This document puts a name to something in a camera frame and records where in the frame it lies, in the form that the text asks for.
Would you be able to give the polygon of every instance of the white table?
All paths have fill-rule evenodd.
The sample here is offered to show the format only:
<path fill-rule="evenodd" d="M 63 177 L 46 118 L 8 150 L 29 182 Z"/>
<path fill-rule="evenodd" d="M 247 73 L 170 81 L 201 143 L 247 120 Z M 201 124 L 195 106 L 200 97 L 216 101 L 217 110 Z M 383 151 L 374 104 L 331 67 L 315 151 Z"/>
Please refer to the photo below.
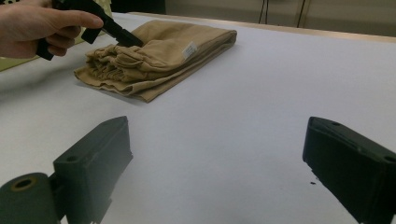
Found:
<path fill-rule="evenodd" d="M 128 30 L 152 20 L 114 17 Z M 126 115 L 134 159 L 104 224 L 357 223 L 303 162 L 306 124 L 333 119 L 396 150 L 396 41 L 188 22 L 237 30 L 235 46 L 149 104 L 74 78 L 108 35 L 0 73 L 1 185 L 52 174 L 83 135 Z"/>

